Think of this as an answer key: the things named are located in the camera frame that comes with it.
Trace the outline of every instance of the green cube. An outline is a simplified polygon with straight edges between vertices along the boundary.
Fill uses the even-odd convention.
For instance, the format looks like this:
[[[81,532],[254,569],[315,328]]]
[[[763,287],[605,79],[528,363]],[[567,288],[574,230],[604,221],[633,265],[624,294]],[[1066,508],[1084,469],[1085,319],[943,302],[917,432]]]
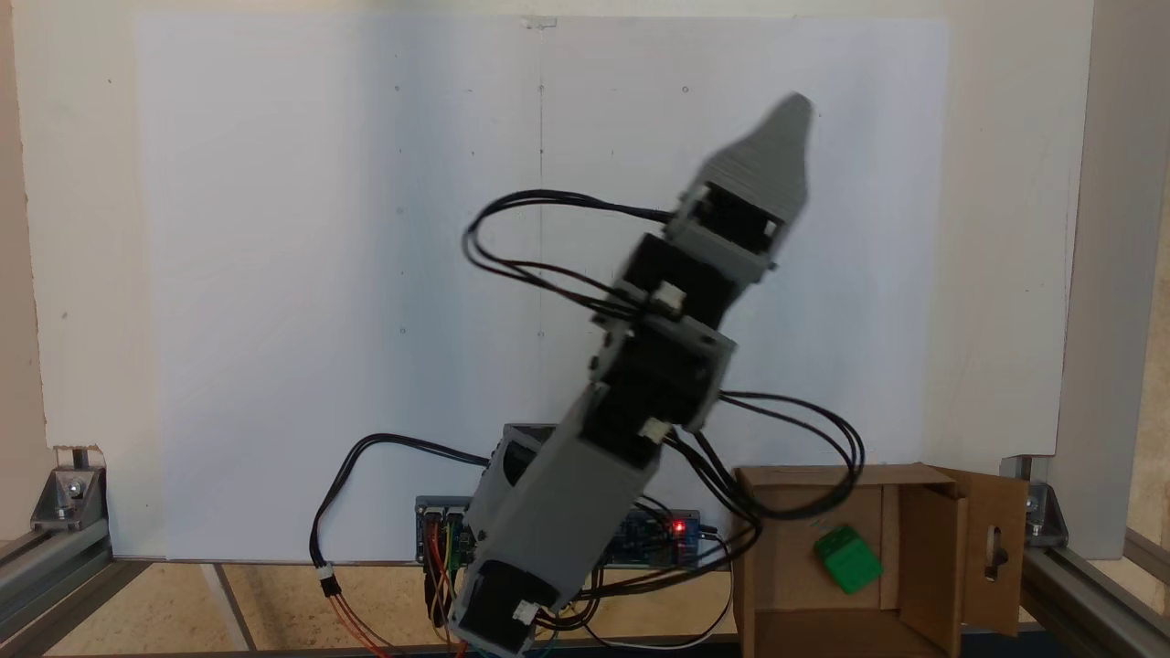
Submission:
[[[845,594],[853,594],[881,576],[881,560],[849,526],[820,537],[813,548]]]

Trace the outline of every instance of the circuit board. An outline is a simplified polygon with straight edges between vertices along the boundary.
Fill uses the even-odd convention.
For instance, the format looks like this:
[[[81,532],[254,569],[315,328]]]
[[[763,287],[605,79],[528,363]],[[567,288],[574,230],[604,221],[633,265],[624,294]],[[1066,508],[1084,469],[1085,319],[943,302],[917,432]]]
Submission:
[[[418,496],[414,499],[415,561],[424,563],[429,543],[426,534],[438,532],[440,557],[447,561],[447,533],[450,532],[449,568],[467,567],[475,560],[475,535],[463,525],[472,499],[467,496]],[[641,509],[631,509],[614,529],[603,556],[606,567],[666,569],[694,567],[698,561],[700,516],[694,509],[672,509],[668,519]]]

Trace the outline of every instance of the wall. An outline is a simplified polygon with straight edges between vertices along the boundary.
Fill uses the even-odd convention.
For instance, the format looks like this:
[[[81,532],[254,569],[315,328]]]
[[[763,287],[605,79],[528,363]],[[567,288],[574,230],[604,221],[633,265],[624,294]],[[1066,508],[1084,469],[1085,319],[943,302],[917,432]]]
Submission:
[[[49,468],[33,303],[12,5],[0,7],[0,540],[28,532]]]

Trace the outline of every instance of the white board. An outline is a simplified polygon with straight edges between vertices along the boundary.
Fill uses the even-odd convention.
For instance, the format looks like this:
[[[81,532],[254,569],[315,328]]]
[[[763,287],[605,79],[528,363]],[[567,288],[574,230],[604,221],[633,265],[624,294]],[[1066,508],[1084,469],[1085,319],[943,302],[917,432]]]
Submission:
[[[597,330],[466,263],[472,214],[529,187],[670,207],[794,90],[817,107],[811,201],[725,324],[741,342],[728,384],[839,410],[870,459],[922,457],[944,23],[151,15],[138,46],[170,557],[303,560],[367,433],[487,454],[505,421],[558,420]],[[489,245],[607,281],[649,228],[517,214]],[[835,459],[743,413],[710,434],[729,464]],[[371,451],[325,553],[411,560],[414,496],[476,479]],[[652,491],[721,516],[677,460]]]

